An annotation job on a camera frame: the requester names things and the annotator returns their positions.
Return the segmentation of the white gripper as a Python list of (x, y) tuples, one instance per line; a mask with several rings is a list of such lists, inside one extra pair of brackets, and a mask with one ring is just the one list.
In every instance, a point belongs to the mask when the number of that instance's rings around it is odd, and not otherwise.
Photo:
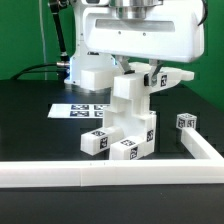
[(144, 19), (120, 19), (110, 7), (89, 7), (83, 13), (84, 42), (92, 52), (109, 53), (123, 74), (132, 74), (130, 57), (148, 58), (144, 85), (157, 84), (164, 61), (191, 62), (204, 52), (199, 4), (163, 4), (147, 9)]

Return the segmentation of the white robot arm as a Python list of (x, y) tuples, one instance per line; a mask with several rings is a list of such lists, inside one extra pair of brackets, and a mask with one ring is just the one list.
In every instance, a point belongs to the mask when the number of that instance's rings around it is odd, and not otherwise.
[(70, 79), (86, 68), (129, 57), (192, 62), (204, 52), (205, 0), (68, 0), (75, 16), (76, 51)]

